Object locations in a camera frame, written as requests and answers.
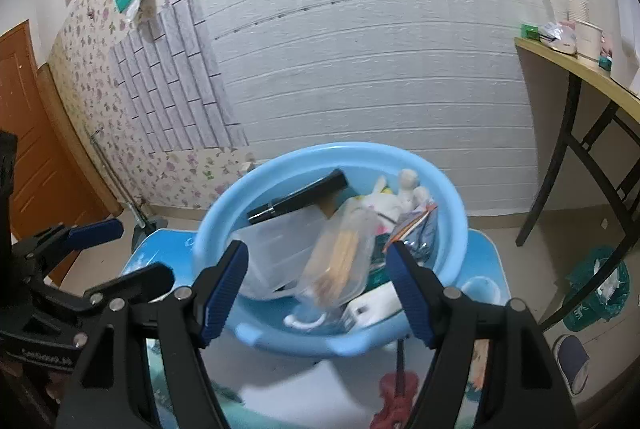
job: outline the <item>metal screw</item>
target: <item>metal screw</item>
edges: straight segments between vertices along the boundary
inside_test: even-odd
[[[462,292],[454,286],[447,286],[444,288],[444,297],[449,299],[460,299],[462,297]]]
[[[95,306],[96,304],[101,302],[103,299],[104,299],[104,295],[102,295],[100,292],[97,292],[93,294],[91,297],[89,297],[89,302],[92,304],[92,306]]]
[[[119,312],[123,308],[124,308],[124,299],[122,299],[121,297],[116,297],[115,299],[111,300],[111,302],[109,303],[109,310],[111,310],[112,312]]]
[[[511,301],[509,301],[509,306],[517,312],[523,312],[527,309],[527,305],[524,303],[524,301],[518,298],[511,299]]]
[[[74,346],[76,346],[76,348],[84,348],[84,345],[88,340],[89,340],[89,337],[87,336],[86,333],[84,332],[76,333],[76,335],[74,336]]]
[[[180,286],[174,290],[174,296],[178,301],[191,297],[191,288],[188,286]]]

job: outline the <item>wooden door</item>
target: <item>wooden door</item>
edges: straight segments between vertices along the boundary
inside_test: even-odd
[[[0,37],[0,128],[18,137],[11,199],[11,228],[18,239],[58,222],[82,225],[108,216],[93,189],[82,185],[49,123],[36,87],[30,37],[28,22]],[[54,282],[62,281],[76,256],[54,270]]]

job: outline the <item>slipper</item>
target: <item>slipper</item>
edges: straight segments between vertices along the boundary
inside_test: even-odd
[[[554,356],[572,395],[579,395],[589,378],[589,355],[575,335],[563,335],[554,344]]]

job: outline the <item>green trash can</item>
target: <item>green trash can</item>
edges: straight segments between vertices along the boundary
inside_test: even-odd
[[[596,260],[600,262],[600,267],[602,268],[612,253],[613,248],[611,247],[597,247],[572,270],[571,274],[567,276],[568,281],[571,283],[571,290],[564,297],[563,303],[573,297],[593,277],[593,268]],[[579,332],[599,319],[610,321],[613,317],[616,317],[625,306],[630,291],[629,272],[623,261],[618,265],[618,279],[620,280],[620,285],[613,292],[608,302],[605,302],[597,291],[593,291],[574,311],[568,314],[564,318],[564,325],[567,329],[572,332]]]

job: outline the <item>stack of paper cups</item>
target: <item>stack of paper cups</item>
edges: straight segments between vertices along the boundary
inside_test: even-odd
[[[578,49],[578,60],[591,68],[596,68],[602,47],[602,28],[576,19],[575,45]]]
[[[569,21],[588,21],[589,6],[585,0],[569,0]]]

